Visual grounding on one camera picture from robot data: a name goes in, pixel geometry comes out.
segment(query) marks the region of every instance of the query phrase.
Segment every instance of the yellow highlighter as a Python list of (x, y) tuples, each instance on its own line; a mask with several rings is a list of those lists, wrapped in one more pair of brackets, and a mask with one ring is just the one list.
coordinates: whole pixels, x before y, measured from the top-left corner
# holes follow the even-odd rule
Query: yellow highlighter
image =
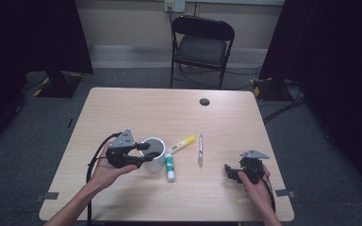
[(187, 145), (191, 144), (193, 141), (195, 141), (194, 136), (189, 136), (182, 141), (178, 142), (177, 144), (173, 145), (171, 148), (167, 150), (167, 153), (176, 153), (180, 151), (181, 149), (185, 148)]

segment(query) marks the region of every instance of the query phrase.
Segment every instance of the black round grommet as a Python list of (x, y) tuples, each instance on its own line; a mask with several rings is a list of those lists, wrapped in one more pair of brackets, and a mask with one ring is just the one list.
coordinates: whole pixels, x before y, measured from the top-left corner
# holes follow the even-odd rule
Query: black round grommet
[(210, 105), (210, 101), (209, 101), (208, 99), (206, 99), (206, 98), (202, 98), (202, 99), (199, 101), (199, 103), (200, 103), (201, 105)]

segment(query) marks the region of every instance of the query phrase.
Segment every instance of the wall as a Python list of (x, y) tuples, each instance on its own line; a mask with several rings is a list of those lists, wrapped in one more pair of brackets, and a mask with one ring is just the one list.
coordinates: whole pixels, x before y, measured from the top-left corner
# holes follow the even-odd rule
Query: wall
[[(163, 1), (76, 0), (89, 45), (171, 46)], [(267, 49), (282, 6), (186, 3), (185, 14), (224, 20), (236, 31), (235, 48)], [(174, 13), (173, 17), (182, 15)]]

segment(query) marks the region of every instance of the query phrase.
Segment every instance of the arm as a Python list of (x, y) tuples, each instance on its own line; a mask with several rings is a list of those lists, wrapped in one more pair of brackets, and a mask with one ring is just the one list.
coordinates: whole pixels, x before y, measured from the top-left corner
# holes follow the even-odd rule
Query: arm
[[(107, 145), (105, 145), (100, 157), (106, 157), (106, 150)], [(115, 169), (107, 162), (107, 159), (99, 159), (90, 181), (44, 225), (72, 225), (96, 194), (111, 186), (119, 176), (136, 168), (135, 165), (128, 165), (121, 169)]]
[[(269, 170), (264, 166), (266, 175), (269, 175)], [(252, 202), (257, 207), (258, 213), (263, 220), (263, 224), (266, 226), (279, 226), (281, 225), (278, 217), (272, 210), (272, 201), (270, 199), (269, 192), (262, 181), (259, 181), (256, 185), (252, 184), (248, 176), (243, 171), (238, 172), (240, 180), (242, 180), (245, 186), (245, 191), (251, 198)]]

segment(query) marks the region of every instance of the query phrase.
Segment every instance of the cup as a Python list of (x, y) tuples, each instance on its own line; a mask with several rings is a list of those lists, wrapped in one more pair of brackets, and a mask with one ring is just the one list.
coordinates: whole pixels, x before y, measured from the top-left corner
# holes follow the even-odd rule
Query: cup
[(151, 146), (147, 150), (140, 151), (140, 155), (145, 156), (148, 153), (160, 153), (151, 162), (144, 162), (143, 166), (150, 172), (159, 172), (165, 165), (166, 145), (163, 140), (157, 137), (146, 138), (142, 143), (149, 143)]

